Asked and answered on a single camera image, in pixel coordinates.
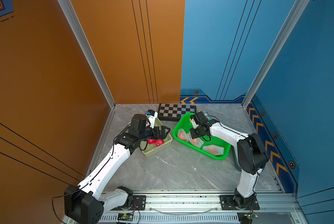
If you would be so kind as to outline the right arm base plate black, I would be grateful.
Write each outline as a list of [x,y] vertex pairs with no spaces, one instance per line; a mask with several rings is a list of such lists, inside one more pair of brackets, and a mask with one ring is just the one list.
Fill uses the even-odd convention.
[[220,195],[219,200],[223,211],[260,210],[256,192],[253,192],[251,196],[244,198],[237,190],[235,190],[234,195]]

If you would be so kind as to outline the bare red apple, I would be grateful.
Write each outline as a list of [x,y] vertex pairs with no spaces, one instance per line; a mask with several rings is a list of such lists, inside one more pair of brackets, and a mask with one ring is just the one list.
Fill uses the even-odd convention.
[[148,140],[148,144],[149,145],[155,145],[156,144],[156,140],[155,139],[150,139],[150,140]]
[[156,146],[159,147],[160,145],[164,144],[164,140],[156,140]]

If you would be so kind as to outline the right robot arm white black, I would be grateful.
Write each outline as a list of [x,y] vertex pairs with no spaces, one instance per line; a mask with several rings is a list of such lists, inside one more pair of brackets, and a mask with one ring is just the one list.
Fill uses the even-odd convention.
[[190,116],[193,139],[217,137],[233,146],[241,168],[241,176],[234,192],[233,202],[237,209],[249,209],[256,202],[255,187],[258,178],[269,161],[269,156],[257,133],[247,134],[222,125],[218,119],[209,120],[203,112]]

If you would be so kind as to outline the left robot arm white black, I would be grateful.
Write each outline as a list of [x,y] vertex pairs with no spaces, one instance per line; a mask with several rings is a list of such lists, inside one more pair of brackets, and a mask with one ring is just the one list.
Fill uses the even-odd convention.
[[103,190],[118,168],[141,148],[142,142],[167,138],[170,128],[157,126],[156,120],[157,113],[153,110],[134,115],[131,123],[113,139],[112,149],[97,167],[77,186],[66,188],[62,197],[67,217],[79,224],[96,224],[105,211],[133,207],[133,191],[129,188],[119,186],[107,194]]

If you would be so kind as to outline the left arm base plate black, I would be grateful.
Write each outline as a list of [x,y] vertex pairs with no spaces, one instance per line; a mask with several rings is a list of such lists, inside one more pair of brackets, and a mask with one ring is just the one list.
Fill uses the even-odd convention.
[[122,190],[127,193],[127,199],[123,205],[113,208],[112,211],[132,210],[135,209],[135,206],[140,211],[145,210],[146,195],[135,195],[133,190],[124,186],[118,186],[116,190]]

